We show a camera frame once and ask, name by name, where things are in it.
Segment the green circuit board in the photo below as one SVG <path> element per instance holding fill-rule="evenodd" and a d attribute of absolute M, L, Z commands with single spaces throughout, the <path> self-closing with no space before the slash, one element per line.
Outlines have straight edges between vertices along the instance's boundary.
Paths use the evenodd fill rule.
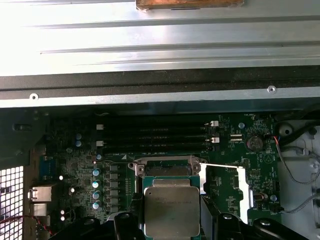
<path fill-rule="evenodd" d="M 212 127 L 211 121 L 218 121 L 218 126 Z M 110 214 L 125 211 L 135 192 L 135 173 L 128 163 L 143 157 L 193 155 L 210 164 L 244 167 L 256 197 L 248 211 L 249 224 L 264 217 L 281 222 L 281 215 L 271 211 L 280 203 L 273 134 L 272 117 L 253 113 L 56 119 L 52 121 L 46 156 L 40 160 L 50 160 L 54 170 L 48 173 L 40 169 L 39 177 L 50 181 L 59 175 L 68 176 L 63 179 L 65 188 L 76 186 L 78 190 L 74 194 L 65 190 L 59 207 L 106 221 Z M 212 136 L 219 137 L 219 143 L 206 141 Z M 252 137 L 259 140 L 251 144 Z M 155 164 L 165 167 L 168 162 Z M 94 169 L 100 170 L 98 176 L 93 176 Z M 206 193 L 219 210 L 239 216 L 243 193 L 237 170 L 207 167 L 206 177 Z M 102 198 L 101 206 L 93 209 L 93 192 L 97 189 L 92 184 L 96 180 L 100 181 Z"/>

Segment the ventilation grille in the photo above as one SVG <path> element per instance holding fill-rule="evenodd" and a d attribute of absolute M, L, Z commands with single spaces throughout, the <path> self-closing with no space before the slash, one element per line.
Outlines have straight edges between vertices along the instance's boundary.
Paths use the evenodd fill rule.
<path fill-rule="evenodd" d="M 0 171 L 0 221 L 23 215 L 24 167 Z M 22 240 L 23 218 L 0 224 L 0 240 Z"/>

